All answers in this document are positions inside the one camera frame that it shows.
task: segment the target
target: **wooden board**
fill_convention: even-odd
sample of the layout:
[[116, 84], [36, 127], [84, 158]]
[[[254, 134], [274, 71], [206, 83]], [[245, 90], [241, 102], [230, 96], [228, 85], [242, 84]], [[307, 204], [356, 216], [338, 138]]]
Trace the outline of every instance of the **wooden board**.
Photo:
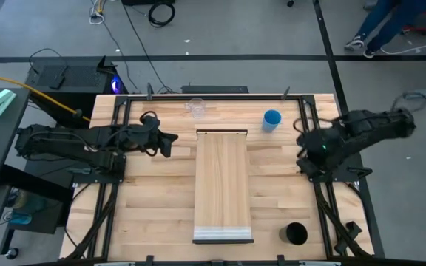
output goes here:
[[[319, 117], [338, 116], [333, 95], [315, 95], [315, 101]], [[97, 97], [91, 126], [110, 124], [114, 102], [115, 96]], [[283, 116], [272, 133], [264, 133], [260, 128], [268, 109], [277, 109]], [[300, 150], [295, 143], [299, 133], [292, 128], [293, 121], [300, 116], [296, 101], [206, 101], [205, 117], [201, 119], [192, 118], [184, 101], [134, 102], [129, 122], [139, 123], [139, 117], [148, 110], [157, 112], [161, 130], [178, 134], [179, 139], [173, 143], [171, 158], [128, 154], [109, 260], [144, 261], [147, 255], [154, 255], [158, 261], [275, 260], [277, 254], [285, 255], [285, 259], [325, 258], [314, 190], [295, 164]], [[248, 129], [254, 244], [192, 244], [197, 129]], [[334, 183], [334, 188], [343, 224], [355, 221], [363, 230], [357, 242], [373, 253], [359, 197], [346, 184]], [[75, 242], [82, 240], [92, 224], [96, 203], [92, 190], [97, 191], [93, 187], [82, 193], [70, 212], [67, 228]], [[279, 229], [289, 222], [300, 222], [307, 228], [308, 241], [304, 245], [287, 245], [279, 240]], [[332, 243], [336, 243], [334, 230], [328, 224]], [[73, 245], [65, 239], [61, 256], [72, 250]]]
[[193, 242], [252, 243], [246, 133], [209, 133], [198, 133]]

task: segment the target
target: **concrete floor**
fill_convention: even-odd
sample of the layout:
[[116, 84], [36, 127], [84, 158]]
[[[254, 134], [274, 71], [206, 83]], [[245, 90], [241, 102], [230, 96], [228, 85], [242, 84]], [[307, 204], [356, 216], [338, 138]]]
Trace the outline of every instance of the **concrete floor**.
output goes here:
[[[245, 85], [251, 93], [335, 93], [333, 77], [311, 0], [178, 0], [174, 21], [155, 29], [141, 14], [129, 8], [150, 55], [318, 55], [325, 60], [257, 61], [156, 61], [165, 84], [178, 90], [191, 84]], [[102, 25], [88, 23], [89, 0], [12, 0], [0, 10], [0, 58], [21, 62], [36, 50], [50, 47], [64, 56], [119, 55]], [[360, 0], [322, 0], [321, 8], [333, 54], [354, 35], [366, 16]], [[138, 8], [147, 11], [149, 7]], [[143, 55], [126, 14], [118, 1], [108, 1], [106, 25], [125, 55]], [[419, 35], [397, 36], [386, 48], [406, 50], [426, 44]], [[409, 55], [426, 55], [426, 50]], [[44, 52], [41, 56], [54, 56]], [[406, 90], [426, 89], [426, 61], [337, 61], [337, 69], [349, 109], [389, 109], [393, 99]], [[122, 62], [118, 71], [126, 80]], [[160, 88], [147, 62], [128, 62], [135, 83]], [[28, 63], [0, 63], [0, 76], [24, 81]], [[0, 82], [0, 87], [13, 87]], [[426, 260], [426, 109], [415, 114], [418, 129], [407, 140], [385, 141], [362, 152], [369, 190], [385, 255], [396, 259]], [[53, 121], [43, 112], [28, 109], [21, 126]], [[7, 162], [24, 168], [11, 153]], [[4, 231], [0, 228], [0, 238]], [[0, 265], [22, 265], [58, 258], [63, 231], [55, 235], [17, 232], [13, 246], [21, 248], [14, 261], [0, 256]]]

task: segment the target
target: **yellow cable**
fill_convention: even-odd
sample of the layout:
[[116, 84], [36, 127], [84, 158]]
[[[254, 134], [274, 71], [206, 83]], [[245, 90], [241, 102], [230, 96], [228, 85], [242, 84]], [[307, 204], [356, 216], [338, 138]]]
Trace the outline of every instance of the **yellow cable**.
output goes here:
[[[36, 93], [37, 95], [39, 95], [39, 96], [47, 99], [48, 101], [51, 101], [55, 105], [60, 106], [62, 109], [67, 110], [68, 112], [71, 112], [72, 114], [76, 114], [77, 113], [74, 109], [71, 109], [70, 107], [68, 107], [68, 106], [66, 106], [66, 105], [58, 102], [57, 100], [55, 100], [54, 98], [50, 97], [49, 95], [46, 95], [45, 93], [40, 92], [37, 89], [34, 89], [31, 86], [29, 86], [29, 85], [26, 85], [26, 84], [21, 83], [19, 81], [14, 81], [14, 80], [9, 79], [9, 78], [3, 78], [3, 77], [0, 77], [0, 81], [6, 81], [6, 82], [9, 82], [9, 83], [13, 83], [13, 84], [19, 85], [19, 86], [23, 86], [24, 88], [29, 89], [31, 92]], [[82, 118], [85, 119], [88, 122], [91, 121], [88, 117], [84, 117], [83, 116]]]
[[103, 12], [103, 9], [101, 9], [101, 2], [102, 2], [103, 0], [98, 0], [98, 13], [100, 13], [100, 14], [102, 14], [102, 12]]

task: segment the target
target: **clear glass cup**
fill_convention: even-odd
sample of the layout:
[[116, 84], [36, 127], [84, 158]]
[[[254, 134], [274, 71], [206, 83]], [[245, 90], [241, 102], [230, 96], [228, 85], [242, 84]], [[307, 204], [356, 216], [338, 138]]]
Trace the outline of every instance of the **clear glass cup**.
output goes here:
[[205, 116], [205, 102], [200, 98], [193, 98], [186, 104], [186, 109], [192, 113], [193, 118]]

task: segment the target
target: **blue light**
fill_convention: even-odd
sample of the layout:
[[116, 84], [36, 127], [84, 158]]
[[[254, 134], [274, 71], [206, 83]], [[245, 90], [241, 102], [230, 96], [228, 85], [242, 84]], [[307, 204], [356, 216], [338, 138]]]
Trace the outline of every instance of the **blue light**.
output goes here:
[[111, 90], [115, 94], [121, 94], [121, 80], [119, 79], [119, 76], [114, 76], [111, 80]]

